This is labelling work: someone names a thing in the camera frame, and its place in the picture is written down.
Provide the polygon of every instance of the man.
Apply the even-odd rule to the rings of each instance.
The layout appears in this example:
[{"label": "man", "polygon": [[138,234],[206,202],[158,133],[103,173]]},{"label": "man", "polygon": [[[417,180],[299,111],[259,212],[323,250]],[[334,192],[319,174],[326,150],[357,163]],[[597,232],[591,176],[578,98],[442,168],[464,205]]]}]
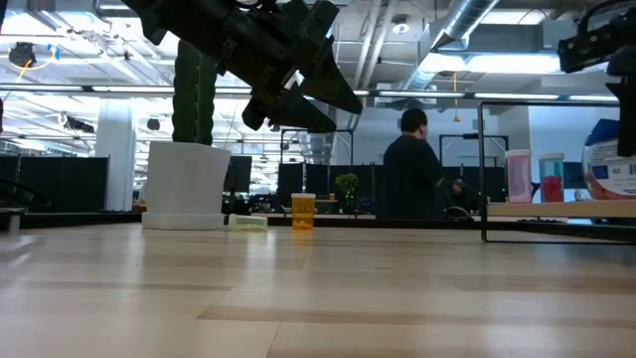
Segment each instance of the man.
[{"label": "man", "polygon": [[458,176],[446,194],[446,207],[459,207],[469,212],[477,210],[473,196],[464,188],[464,178]]},{"label": "man", "polygon": [[437,220],[443,203],[438,186],[441,165],[426,142],[428,119],[421,109],[409,109],[399,124],[401,137],[385,152],[385,216],[387,219]]}]

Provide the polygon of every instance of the cactus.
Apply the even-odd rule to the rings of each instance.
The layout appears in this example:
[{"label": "cactus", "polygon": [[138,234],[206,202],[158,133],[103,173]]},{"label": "cactus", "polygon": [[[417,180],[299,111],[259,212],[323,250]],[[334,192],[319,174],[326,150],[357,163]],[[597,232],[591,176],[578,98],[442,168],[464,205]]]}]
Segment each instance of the cactus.
[{"label": "cactus", "polygon": [[179,42],[175,61],[172,140],[212,145],[217,63],[185,41]]}]

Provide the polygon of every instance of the white wall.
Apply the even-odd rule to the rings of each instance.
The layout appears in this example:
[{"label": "white wall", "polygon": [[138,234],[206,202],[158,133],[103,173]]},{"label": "white wall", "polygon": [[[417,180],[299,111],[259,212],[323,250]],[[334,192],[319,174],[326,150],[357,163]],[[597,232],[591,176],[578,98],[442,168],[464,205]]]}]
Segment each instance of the white wall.
[{"label": "white wall", "polygon": [[530,112],[526,106],[512,106],[497,118],[498,131],[508,135],[510,149],[530,149]]},{"label": "white wall", "polygon": [[130,99],[103,98],[95,144],[96,157],[109,157],[106,210],[130,210],[138,117]]},{"label": "white wall", "polygon": [[[580,162],[585,139],[599,119],[618,119],[618,108],[529,107],[533,181],[539,182],[539,156],[564,153],[566,162]],[[574,200],[574,190],[565,190],[565,200]]]},{"label": "white wall", "polygon": [[[444,113],[437,110],[427,110],[428,117],[428,143],[439,157],[440,134],[464,134],[473,133],[473,120],[477,118],[477,109],[459,109],[460,122],[454,122],[455,111],[449,109]],[[371,162],[382,163],[382,157],[387,147],[401,135],[398,128],[398,119],[401,112],[387,109],[367,107],[364,109],[354,139],[354,164],[369,164]],[[497,117],[485,112],[486,133],[497,134]],[[341,133],[349,142],[349,134]],[[334,152],[334,164],[349,164],[348,147],[337,140]],[[487,156],[497,156],[501,163],[503,152],[492,142],[486,142]],[[478,144],[476,140],[457,139],[444,150],[444,166],[477,165]]]}]

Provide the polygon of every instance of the fluorescent light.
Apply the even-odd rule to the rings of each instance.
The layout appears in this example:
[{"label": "fluorescent light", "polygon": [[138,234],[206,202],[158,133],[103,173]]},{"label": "fluorescent light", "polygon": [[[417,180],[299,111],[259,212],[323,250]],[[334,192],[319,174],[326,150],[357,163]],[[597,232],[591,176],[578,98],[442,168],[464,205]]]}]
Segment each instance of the fluorescent light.
[{"label": "fluorescent light", "polygon": [[491,74],[560,73],[557,55],[478,55],[470,59],[467,71]]},{"label": "fluorescent light", "polygon": [[251,88],[226,88],[217,89],[217,94],[250,94]]},{"label": "fluorescent light", "polygon": [[440,73],[442,71],[466,71],[466,63],[461,56],[442,54],[428,54],[419,64],[418,69],[423,73]]},{"label": "fluorescent light", "polygon": [[126,5],[100,5],[99,10],[130,10]]},{"label": "fluorescent light", "polygon": [[554,99],[558,99],[558,94],[475,93],[475,98],[481,98],[481,99],[554,100]]},{"label": "fluorescent light", "polygon": [[618,102],[618,98],[613,95],[571,95],[569,100]]},{"label": "fluorescent light", "polygon": [[13,141],[17,146],[23,149],[32,149],[32,150],[40,150],[40,151],[47,149],[47,147],[45,147],[44,144],[34,140],[13,139]]},{"label": "fluorescent light", "polygon": [[496,25],[538,25],[553,10],[537,9],[494,9],[488,12],[481,24]]},{"label": "fluorescent light", "polygon": [[160,87],[160,86],[95,86],[92,88],[94,91],[113,91],[113,92],[151,92],[151,93],[166,93],[174,92],[172,87]]},{"label": "fluorescent light", "polygon": [[7,85],[0,85],[0,90],[32,90],[32,91],[38,91],[38,90],[45,90],[45,91],[81,91],[81,87],[80,86],[51,86],[51,85],[14,85],[14,84],[7,84]]},{"label": "fluorescent light", "polygon": [[463,98],[463,92],[416,91],[416,90],[381,90],[379,96],[416,97],[416,98]]},{"label": "fluorescent light", "polygon": [[55,35],[55,31],[27,12],[7,11],[2,35]]}]

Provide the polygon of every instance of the white column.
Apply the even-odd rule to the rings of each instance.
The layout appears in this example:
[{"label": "white column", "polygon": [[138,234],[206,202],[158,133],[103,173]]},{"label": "white column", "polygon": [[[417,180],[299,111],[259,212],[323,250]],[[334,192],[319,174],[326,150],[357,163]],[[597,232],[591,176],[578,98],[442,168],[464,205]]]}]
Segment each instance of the white column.
[{"label": "white column", "polygon": [[109,157],[106,210],[130,210],[135,168],[137,118],[130,99],[99,102],[95,156]]}]

